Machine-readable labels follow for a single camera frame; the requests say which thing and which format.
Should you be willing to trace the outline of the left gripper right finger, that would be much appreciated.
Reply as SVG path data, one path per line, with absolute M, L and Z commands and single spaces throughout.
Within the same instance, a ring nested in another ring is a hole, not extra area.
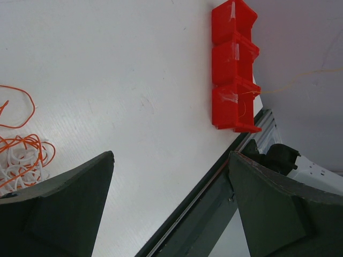
M 342 256 L 342 196 L 238 152 L 231 152 L 228 164 L 251 256 Z

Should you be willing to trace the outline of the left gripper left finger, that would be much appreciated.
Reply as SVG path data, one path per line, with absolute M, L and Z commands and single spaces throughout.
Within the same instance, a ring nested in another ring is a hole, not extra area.
M 1 197 L 1 256 L 91 256 L 114 171 L 104 152 Z

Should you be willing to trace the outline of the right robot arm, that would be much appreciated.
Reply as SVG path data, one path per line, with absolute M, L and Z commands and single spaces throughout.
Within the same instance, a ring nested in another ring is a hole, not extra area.
M 281 143 L 260 153 L 254 139 L 250 140 L 241 153 L 262 166 L 307 186 L 342 195 L 342 176 L 310 161 L 299 151 Z

